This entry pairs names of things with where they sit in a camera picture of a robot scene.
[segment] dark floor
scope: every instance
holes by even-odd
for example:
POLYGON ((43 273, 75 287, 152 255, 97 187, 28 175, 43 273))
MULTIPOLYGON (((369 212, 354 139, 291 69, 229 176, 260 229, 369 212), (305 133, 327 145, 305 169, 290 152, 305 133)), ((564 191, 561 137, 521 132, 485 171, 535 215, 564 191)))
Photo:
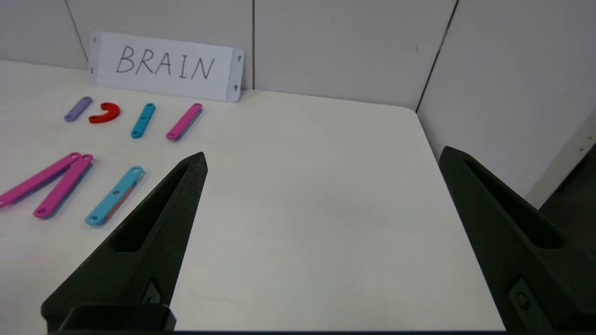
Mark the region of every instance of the dark floor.
POLYGON ((596 255, 596 145, 540 211, 596 255))

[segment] white table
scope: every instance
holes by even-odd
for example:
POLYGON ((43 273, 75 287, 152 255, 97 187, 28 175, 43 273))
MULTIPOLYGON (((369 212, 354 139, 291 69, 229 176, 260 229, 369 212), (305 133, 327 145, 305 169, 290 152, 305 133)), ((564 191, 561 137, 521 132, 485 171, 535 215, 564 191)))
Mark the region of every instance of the white table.
POLYGON ((89 86, 85 72, 0 61, 0 192, 72 151, 97 162, 49 220, 56 182, 0 210, 0 324, 45 334, 41 303, 181 159, 209 174, 171 308, 176 329, 502 330, 464 228, 411 110, 247 91, 197 100, 89 86), (83 96, 94 103, 63 120, 83 96), (122 114, 92 125, 99 104, 122 114), (145 103, 157 110, 141 139, 145 103), (85 216, 128 168, 147 174, 114 217, 85 216))

